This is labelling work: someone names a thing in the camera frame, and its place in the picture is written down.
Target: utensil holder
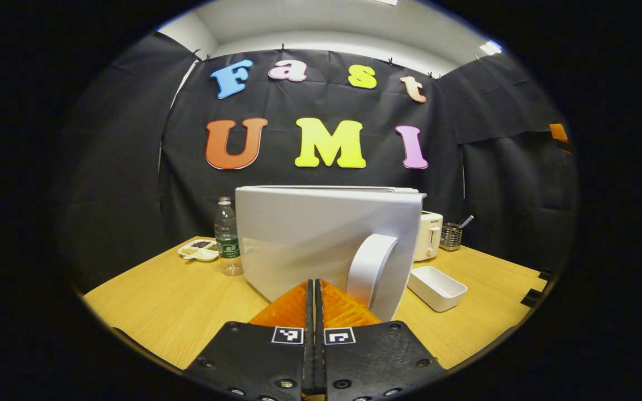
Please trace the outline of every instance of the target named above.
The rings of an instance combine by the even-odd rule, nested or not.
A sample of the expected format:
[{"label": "utensil holder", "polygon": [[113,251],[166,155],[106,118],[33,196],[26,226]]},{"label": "utensil holder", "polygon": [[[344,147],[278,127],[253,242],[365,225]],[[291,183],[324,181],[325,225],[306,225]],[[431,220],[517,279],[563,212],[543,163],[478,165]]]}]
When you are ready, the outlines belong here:
[{"label": "utensil holder", "polygon": [[444,251],[457,251],[462,239],[462,230],[458,230],[458,224],[444,223],[440,234],[440,248]]}]

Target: white plastic box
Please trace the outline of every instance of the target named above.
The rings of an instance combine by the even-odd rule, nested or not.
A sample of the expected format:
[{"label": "white plastic box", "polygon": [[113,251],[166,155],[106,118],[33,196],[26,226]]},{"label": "white plastic box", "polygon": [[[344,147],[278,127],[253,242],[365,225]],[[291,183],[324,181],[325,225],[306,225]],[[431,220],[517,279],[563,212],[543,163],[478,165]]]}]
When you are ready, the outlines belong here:
[{"label": "white plastic box", "polygon": [[467,292],[466,285],[432,266],[422,266],[410,271],[408,288],[436,312],[457,306]]}]

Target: colorful foam letter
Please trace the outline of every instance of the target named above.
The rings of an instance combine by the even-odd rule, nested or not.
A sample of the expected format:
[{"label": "colorful foam letter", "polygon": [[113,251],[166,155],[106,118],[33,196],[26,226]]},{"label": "colorful foam letter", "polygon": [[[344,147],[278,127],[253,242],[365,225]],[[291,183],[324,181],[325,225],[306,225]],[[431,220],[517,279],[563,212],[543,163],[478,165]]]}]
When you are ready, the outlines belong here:
[{"label": "colorful foam letter", "polygon": [[412,76],[404,76],[400,78],[400,81],[405,82],[405,89],[414,101],[425,102],[427,100],[425,96],[421,95],[420,91],[418,91],[419,88],[422,88],[422,84],[415,81],[415,78]]},{"label": "colorful foam letter", "polygon": [[372,89],[377,85],[377,81],[375,80],[375,78],[373,78],[373,76],[375,75],[375,71],[373,71],[373,69],[369,66],[353,64],[352,66],[348,67],[348,73],[351,74],[348,77],[348,81],[353,86]]},{"label": "colorful foam letter", "polygon": [[274,79],[288,79],[301,82],[306,79],[306,63],[297,60],[282,60],[274,64],[276,67],[269,70],[269,76]]},{"label": "colorful foam letter", "polygon": [[234,63],[231,66],[226,66],[223,69],[218,69],[213,72],[210,76],[217,79],[217,84],[220,86],[220,93],[217,94],[217,98],[224,99],[229,95],[236,94],[239,91],[244,89],[245,84],[237,82],[237,79],[240,81],[246,81],[249,78],[249,73],[244,67],[251,67],[254,63],[251,60],[242,60],[238,63]]},{"label": "colorful foam letter", "polygon": [[420,142],[417,139],[420,130],[412,125],[398,125],[395,130],[403,138],[403,146],[405,147],[403,165],[406,168],[427,168],[427,160],[422,157]]},{"label": "colorful foam letter", "polygon": [[319,155],[326,165],[333,163],[340,149],[341,157],[337,160],[340,167],[365,167],[360,139],[363,125],[358,121],[341,121],[332,136],[319,119],[298,119],[296,125],[301,127],[301,155],[294,160],[298,167],[319,165],[314,148],[319,150]]},{"label": "colorful foam letter", "polygon": [[234,170],[252,164],[259,155],[259,142],[262,136],[262,127],[267,125],[265,119],[246,119],[242,125],[247,127],[247,140],[244,150],[239,155],[227,153],[227,139],[230,129],[234,127],[232,120],[217,120],[207,124],[210,132],[207,137],[207,162],[219,170]]}]

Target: plastic bottle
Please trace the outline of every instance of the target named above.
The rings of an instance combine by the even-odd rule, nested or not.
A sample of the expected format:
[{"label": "plastic bottle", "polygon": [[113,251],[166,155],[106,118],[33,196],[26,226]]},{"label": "plastic bottle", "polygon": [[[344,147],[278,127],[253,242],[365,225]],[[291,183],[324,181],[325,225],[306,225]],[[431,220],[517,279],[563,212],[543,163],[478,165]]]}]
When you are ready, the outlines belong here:
[{"label": "plastic bottle", "polygon": [[240,256],[239,239],[237,239],[237,217],[232,210],[228,196],[222,196],[215,216],[215,239],[220,261],[224,265],[224,274],[239,276],[242,274],[242,257]]}]

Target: white toaster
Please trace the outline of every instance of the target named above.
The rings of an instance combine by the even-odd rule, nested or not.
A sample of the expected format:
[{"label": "white toaster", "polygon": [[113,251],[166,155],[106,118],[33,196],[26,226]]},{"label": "white toaster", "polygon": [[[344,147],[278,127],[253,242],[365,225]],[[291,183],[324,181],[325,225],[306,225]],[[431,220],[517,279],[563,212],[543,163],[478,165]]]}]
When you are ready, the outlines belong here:
[{"label": "white toaster", "polygon": [[442,215],[422,211],[413,261],[426,261],[437,256],[442,231]]}]

